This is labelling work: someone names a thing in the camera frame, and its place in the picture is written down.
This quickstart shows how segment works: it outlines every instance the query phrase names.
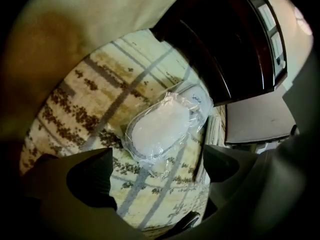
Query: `plastic bag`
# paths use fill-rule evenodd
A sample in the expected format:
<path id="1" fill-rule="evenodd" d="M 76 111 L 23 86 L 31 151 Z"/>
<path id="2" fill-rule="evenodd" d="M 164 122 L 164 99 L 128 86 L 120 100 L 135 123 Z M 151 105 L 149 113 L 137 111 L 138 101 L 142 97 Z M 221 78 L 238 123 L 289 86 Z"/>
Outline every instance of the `plastic bag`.
<path id="1" fill-rule="evenodd" d="M 201 129 L 212 106 L 199 84 L 179 83 L 127 125 L 123 147 L 153 176 L 165 178 L 170 171 L 169 154 L 186 144 L 190 131 Z"/>

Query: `dark wooden furniture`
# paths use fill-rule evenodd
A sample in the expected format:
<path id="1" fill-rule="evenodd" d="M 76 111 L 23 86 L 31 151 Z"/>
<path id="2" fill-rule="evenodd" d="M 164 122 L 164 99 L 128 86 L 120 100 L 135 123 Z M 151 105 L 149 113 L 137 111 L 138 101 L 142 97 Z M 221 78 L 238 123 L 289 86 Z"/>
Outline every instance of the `dark wooden furniture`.
<path id="1" fill-rule="evenodd" d="M 265 7 L 273 27 L 260 11 Z M 287 76 L 282 31 L 268 0 L 177 0 L 152 31 L 195 64 L 215 106 L 272 92 Z"/>

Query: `black object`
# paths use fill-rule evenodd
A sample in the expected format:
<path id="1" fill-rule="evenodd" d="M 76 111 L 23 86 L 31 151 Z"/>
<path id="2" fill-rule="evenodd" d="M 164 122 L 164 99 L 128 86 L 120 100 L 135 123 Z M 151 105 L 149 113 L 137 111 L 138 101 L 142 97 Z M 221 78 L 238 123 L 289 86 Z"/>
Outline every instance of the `black object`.
<path id="1" fill-rule="evenodd" d="M 194 224 L 198 221 L 200 218 L 200 214 L 196 211 L 190 211 L 188 214 L 186 214 L 181 220 L 179 220 L 173 228 L 171 228 L 168 232 L 165 234 L 157 237 L 157 240 L 160 239 L 167 239 L 169 237 L 175 236 L 177 234 L 180 234 L 181 232 L 191 229 Z"/>
<path id="2" fill-rule="evenodd" d="M 66 184 L 71 193 L 90 207 L 112 207 L 117 204 L 110 193 L 113 172 L 112 148 L 75 165 L 67 174 Z"/>
<path id="3" fill-rule="evenodd" d="M 261 6 L 274 18 L 272 29 Z M 190 57 L 215 106 L 272 92 L 287 76 L 284 38 L 268 0 L 177 0 L 152 31 Z M 272 48 L 275 34 L 280 55 Z"/>
<path id="4" fill-rule="evenodd" d="M 211 182 L 224 182 L 239 170 L 236 159 L 209 145 L 204 145 L 203 148 L 203 165 Z"/>

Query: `patterned carpet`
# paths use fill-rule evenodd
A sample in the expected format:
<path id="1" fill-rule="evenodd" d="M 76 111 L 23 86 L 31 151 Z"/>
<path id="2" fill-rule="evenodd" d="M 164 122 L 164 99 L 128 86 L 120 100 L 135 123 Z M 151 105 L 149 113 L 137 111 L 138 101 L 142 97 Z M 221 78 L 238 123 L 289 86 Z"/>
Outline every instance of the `patterned carpet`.
<path id="1" fill-rule="evenodd" d="M 110 195 L 119 216 L 131 226 L 154 238 L 190 211 L 203 215 L 209 186 L 195 183 L 193 176 L 205 129 L 192 133 L 182 149 L 170 151 L 164 180 L 140 168 L 119 139 L 154 96 L 182 80 L 203 85 L 188 59 L 170 44 L 158 42 L 149 30 L 99 48 L 65 77 L 39 111 L 25 137 L 20 173 L 42 154 L 63 157 L 113 147 Z M 223 143 L 225 108 L 215 110 L 222 118 Z"/>

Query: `gray stripe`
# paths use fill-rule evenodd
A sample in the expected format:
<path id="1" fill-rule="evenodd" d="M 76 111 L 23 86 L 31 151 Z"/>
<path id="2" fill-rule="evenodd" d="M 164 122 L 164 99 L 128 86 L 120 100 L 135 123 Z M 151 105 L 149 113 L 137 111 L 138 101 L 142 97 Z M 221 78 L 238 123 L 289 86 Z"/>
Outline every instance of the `gray stripe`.
<path id="1" fill-rule="evenodd" d="M 100 122 L 97 124 L 95 129 L 91 132 L 86 143 L 81 147 L 81 151 L 91 150 L 92 145 L 98 135 L 98 133 L 105 127 L 109 119 L 115 114 L 118 107 L 125 101 L 127 96 L 137 87 L 137 85 L 142 81 L 142 79 L 158 64 L 160 63 L 168 54 L 172 52 L 173 49 L 168 50 L 165 54 L 157 58 L 153 63 L 151 63 L 142 73 L 140 73 L 132 83 L 123 90 L 123 92 L 115 99 L 108 110 L 102 116 Z"/>
<path id="2" fill-rule="evenodd" d="M 128 195 L 126 196 L 125 200 L 123 201 L 123 203 L 121 204 L 119 209 L 116 211 L 116 213 L 120 217 L 123 218 L 127 214 L 128 210 L 129 210 L 129 207 L 131 206 L 131 204 L 136 199 L 139 191 L 145 185 L 145 180 L 146 180 L 146 178 L 148 176 L 149 176 L 149 172 L 146 169 L 141 168 L 140 172 L 139 172 L 139 175 L 137 176 L 137 178 L 136 178 L 133 186 L 131 187 Z"/>
<path id="3" fill-rule="evenodd" d="M 134 47 L 131 43 L 129 43 L 127 40 L 125 40 L 124 38 L 121 38 L 128 46 L 132 47 L 138 54 L 140 54 L 142 57 L 144 57 L 148 62 L 151 63 L 151 61 L 138 49 L 136 49 L 136 47 Z M 165 76 L 165 78 L 167 80 L 169 80 L 173 85 L 175 84 L 167 75 L 165 75 L 159 68 L 156 68 L 157 70 L 160 71 L 161 74 L 163 74 Z M 150 76 L 152 76 L 154 78 L 154 80 L 156 80 L 160 85 L 162 85 L 162 87 L 164 87 L 165 89 L 167 89 L 168 87 L 159 79 L 157 78 L 154 74 L 150 73 Z"/>
<path id="4" fill-rule="evenodd" d="M 146 69 L 146 67 L 144 65 L 142 65 L 135 57 L 133 57 L 130 53 L 128 53 L 127 51 L 125 51 L 124 49 L 122 49 L 118 44 L 116 44 L 114 41 L 111 42 L 111 44 L 113 44 L 119 51 L 121 51 L 122 53 L 124 53 L 127 57 L 129 57 L 131 60 L 133 60 L 136 64 L 138 64 L 141 68 L 143 68 L 144 70 Z"/>
<path id="5" fill-rule="evenodd" d="M 180 211 L 182 210 L 182 207 L 183 207 L 183 205 L 184 205 L 184 201 L 186 200 L 187 194 L 189 193 L 190 185 L 191 185 L 191 184 L 189 183 L 189 185 L 186 187 L 186 192 L 184 193 L 184 196 L 183 196 L 183 198 L 182 198 L 182 200 L 181 200 L 178 208 L 176 209 L 175 213 L 171 216 L 171 218 L 169 219 L 169 221 L 164 225 L 165 227 L 166 227 L 166 226 L 169 226 L 170 223 L 172 222 L 173 218 L 174 218 L 175 216 L 177 216 L 177 215 L 180 213 Z"/>
<path id="6" fill-rule="evenodd" d="M 119 177 L 119 176 L 116 176 L 116 175 L 113 175 L 113 174 L 111 175 L 111 178 L 114 178 L 116 180 L 123 181 L 123 182 L 130 182 L 132 184 L 135 183 L 135 180 L 122 178 L 122 177 Z M 161 186 L 150 185 L 150 184 L 147 184 L 147 183 L 144 183 L 144 186 L 150 187 L 150 188 L 157 188 L 157 189 L 161 189 L 162 188 Z M 174 186 L 174 187 L 171 187 L 170 189 L 185 189 L 185 188 L 186 188 L 186 186 Z"/>
<path id="7" fill-rule="evenodd" d="M 60 145 L 61 147 L 63 147 L 66 151 L 68 151 L 70 153 L 70 155 L 73 155 L 74 152 L 72 152 L 69 148 L 67 148 L 65 145 L 63 145 L 60 140 L 58 140 L 56 138 L 56 136 L 54 136 L 51 131 L 46 127 L 46 125 L 44 124 L 44 122 L 42 122 L 42 120 L 37 117 L 37 120 L 39 122 L 39 124 L 45 129 L 45 131 L 55 140 L 56 143 L 58 143 L 58 145 Z"/>
<path id="8" fill-rule="evenodd" d="M 109 74 L 103 67 L 97 65 L 89 56 L 83 60 L 88 66 L 90 66 L 94 71 L 96 71 L 100 76 L 108 81 L 113 87 L 120 87 L 120 83 Z"/>
<path id="9" fill-rule="evenodd" d="M 186 71 L 184 73 L 184 76 L 183 76 L 183 80 L 187 80 L 190 76 L 190 72 L 191 72 L 191 68 L 192 68 L 192 62 L 191 60 L 189 61 L 189 64 L 188 64 L 188 67 L 186 68 Z"/>
<path id="10" fill-rule="evenodd" d="M 175 163 L 174 166 L 172 168 L 172 170 L 169 173 L 168 179 L 163 187 L 163 189 L 161 190 L 159 197 L 157 198 L 157 200 L 154 202 L 153 206 L 151 207 L 151 209 L 149 210 L 149 212 L 146 214 L 146 216 L 144 217 L 143 221 L 140 223 L 140 225 L 138 226 L 138 229 L 143 230 L 147 223 L 149 222 L 149 220 L 152 218 L 152 216 L 155 214 L 156 210 L 159 208 L 160 204 L 162 203 L 162 201 L 164 200 L 168 190 L 170 189 L 171 183 L 173 182 L 175 175 L 178 171 L 181 159 L 184 155 L 185 152 L 185 148 L 187 146 L 187 141 L 188 141 L 188 137 L 185 140 L 185 144 L 183 146 L 183 148 L 180 149 L 180 151 L 178 152 L 176 159 L 175 159 Z"/>
<path id="11" fill-rule="evenodd" d="M 71 97 L 76 95 L 75 90 L 73 90 L 64 80 L 60 83 L 59 87 Z"/>

